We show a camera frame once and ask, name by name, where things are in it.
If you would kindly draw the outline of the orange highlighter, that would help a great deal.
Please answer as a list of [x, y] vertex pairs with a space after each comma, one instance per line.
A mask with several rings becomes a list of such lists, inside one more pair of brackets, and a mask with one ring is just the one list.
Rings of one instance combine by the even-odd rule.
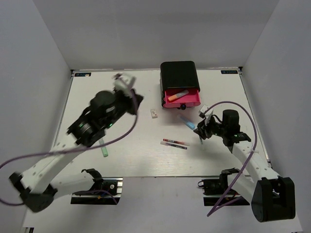
[[179, 93], [176, 93], [176, 94], [174, 94], [174, 95], [168, 97], [168, 101], [169, 101], [169, 102], [175, 101], [175, 100], [177, 100], [177, 99], [179, 99], [179, 98], [181, 98], [181, 97], [187, 95], [188, 93], [189, 93], [188, 90], [183, 90], [183, 91], [181, 91], [181, 92], [179, 92]]

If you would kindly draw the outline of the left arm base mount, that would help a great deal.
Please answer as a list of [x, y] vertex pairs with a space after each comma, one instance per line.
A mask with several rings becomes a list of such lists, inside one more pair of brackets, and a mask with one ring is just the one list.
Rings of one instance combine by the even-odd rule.
[[79, 191], [71, 195], [75, 205], [117, 205], [121, 198], [123, 178], [103, 178], [90, 191]]

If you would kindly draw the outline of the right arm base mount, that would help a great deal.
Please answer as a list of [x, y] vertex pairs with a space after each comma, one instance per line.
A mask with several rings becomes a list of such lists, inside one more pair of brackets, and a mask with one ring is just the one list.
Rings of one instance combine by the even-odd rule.
[[[203, 190], [203, 201], [204, 206], [212, 207], [217, 200], [221, 197], [225, 189], [221, 187], [221, 183], [219, 179], [202, 179], [197, 183], [198, 188]], [[241, 197], [234, 190], [230, 190], [228, 194], [226, 194], [225, 198], [220, 202], [219, 206], [230, 202], [231, 200], [237, 200], [234, 203], [230, 203], [229, 206], [248, 206], [250, 205], [248, 201]]]

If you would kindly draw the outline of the green highlighter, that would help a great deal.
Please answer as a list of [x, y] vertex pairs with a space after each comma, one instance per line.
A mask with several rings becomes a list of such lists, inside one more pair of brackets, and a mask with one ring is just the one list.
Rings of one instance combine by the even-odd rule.
[[108, 156], [108, 151], [107, 151], [106, 146], [104, 146], [104, 144], [105, 144], [105, 142], [104, 142], [103, 138], [101, 138], [99, 140], [99, 145], [101, 146], [102, 155], [103, 155], [103, 157], [107, 157]]

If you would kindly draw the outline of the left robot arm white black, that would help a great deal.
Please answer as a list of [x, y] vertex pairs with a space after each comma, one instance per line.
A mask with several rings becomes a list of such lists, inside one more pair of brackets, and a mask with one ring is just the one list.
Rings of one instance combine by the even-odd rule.
[[100, 91], [67, 129], [65, 137], [28, 170], [14, 172], [9, 180], [19, 192], [22, 205], [33, 213], [46, 209], [62, 196], [108, 195], [108, 184], [93, 168], [56, 179], [56, 176], [80, 154], [94, 148], [124, 114], [136, 116], [144, 97], [130, 90]]

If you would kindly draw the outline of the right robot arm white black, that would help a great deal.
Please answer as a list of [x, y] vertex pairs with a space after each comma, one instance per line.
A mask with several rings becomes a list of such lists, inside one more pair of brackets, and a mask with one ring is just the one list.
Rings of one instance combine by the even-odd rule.
[[219, 187], [224, 193], [236, 191], [250, 205], [259, 222], [295, 218], [295, 190], [291, 178], [283, 178], [253, 148], [250, 137], [241, 131], [239, 113], [224, 110], [220, 123], [213, 114], [207, 113], [207, 106], [199, 111], [203, 119], [194, 132], [202, 139], [219, 136], [223, 144], [242, 163], [249, 178], [239, 169], [223, 170]]

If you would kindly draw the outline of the pink drawer with black knob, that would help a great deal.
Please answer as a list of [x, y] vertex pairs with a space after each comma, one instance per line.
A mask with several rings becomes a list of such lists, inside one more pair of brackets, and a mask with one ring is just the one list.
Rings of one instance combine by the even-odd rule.
[[[174, 100], [169, 100], [169, 98], [176, 96], [178, 93], [188, 91], [187, 94], [178, 97]], [[167, 89], [162, 93], [162, 107], [163, 108], [177, 108], [185, 110], [190, 107], [197, 107], [201, 104], [199, 90], [196, 88], [174, 88]]]

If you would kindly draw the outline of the blue highlighter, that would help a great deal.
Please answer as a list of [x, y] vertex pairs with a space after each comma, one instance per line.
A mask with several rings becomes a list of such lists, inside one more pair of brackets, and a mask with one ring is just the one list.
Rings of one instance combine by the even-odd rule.
[[188, 128], [190, 128], [192, 131], [196, 129], [196, 126], [194, 123], [192, 123], [188, 118], [186, 118], [183, 115], [177, 116]]

